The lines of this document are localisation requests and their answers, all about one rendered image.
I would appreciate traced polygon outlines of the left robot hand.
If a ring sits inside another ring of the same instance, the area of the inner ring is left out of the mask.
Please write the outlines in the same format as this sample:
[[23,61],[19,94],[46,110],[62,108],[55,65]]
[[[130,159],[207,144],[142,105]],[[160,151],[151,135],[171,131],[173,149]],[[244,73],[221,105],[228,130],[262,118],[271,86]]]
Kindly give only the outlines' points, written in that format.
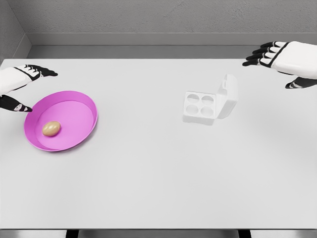
[[13,112],[32,112],[31,107],[8,96],[7,93],[23,88],[29,83],[47,76],[55,77],[58,76],[58,73],[34,64],[24,64],[0,70],[0,108]]

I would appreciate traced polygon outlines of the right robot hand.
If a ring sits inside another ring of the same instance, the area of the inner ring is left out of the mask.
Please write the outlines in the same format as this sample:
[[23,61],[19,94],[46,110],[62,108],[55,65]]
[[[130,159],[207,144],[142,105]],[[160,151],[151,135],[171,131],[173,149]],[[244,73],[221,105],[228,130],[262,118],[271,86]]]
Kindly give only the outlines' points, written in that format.
[[303,89],[317,85],[317,45],[298,41],[273,41],[262,44],[246,57],[242,66],[258,65],[296,78],[286,89]]

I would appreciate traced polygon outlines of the brown egg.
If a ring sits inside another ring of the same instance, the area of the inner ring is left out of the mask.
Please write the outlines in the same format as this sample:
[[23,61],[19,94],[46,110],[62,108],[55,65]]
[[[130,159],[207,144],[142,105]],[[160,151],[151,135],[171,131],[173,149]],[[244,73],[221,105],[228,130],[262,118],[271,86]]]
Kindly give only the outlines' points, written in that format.
[[42,134],[47,137],[55,136],[59,133],[61,124],[58,121],[50,121],[42,128]]

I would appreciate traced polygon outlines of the white egg box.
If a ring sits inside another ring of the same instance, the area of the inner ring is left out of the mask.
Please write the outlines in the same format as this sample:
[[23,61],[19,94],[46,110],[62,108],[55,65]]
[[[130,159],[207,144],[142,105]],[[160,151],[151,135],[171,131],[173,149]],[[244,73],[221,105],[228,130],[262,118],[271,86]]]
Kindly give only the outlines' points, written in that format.
[[238,80],[227,74],[216,94],[187,91],[183,106],[183,121],[213,125],[228,117],[238,101]]

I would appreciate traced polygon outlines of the pink round plate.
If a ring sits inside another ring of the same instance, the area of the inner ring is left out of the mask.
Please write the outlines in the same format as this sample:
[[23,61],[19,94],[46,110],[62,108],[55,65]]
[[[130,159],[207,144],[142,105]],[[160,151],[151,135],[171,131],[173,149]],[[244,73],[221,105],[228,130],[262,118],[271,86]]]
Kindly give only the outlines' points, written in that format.
[[[24,122],[24,133],[34,147],[44,151],[63,151],[83,142],[98,119],[95,102],[77,91],[60,91],[39,100]],[[44,136],[43,126],[51,121],[61,124],[59,132]]]

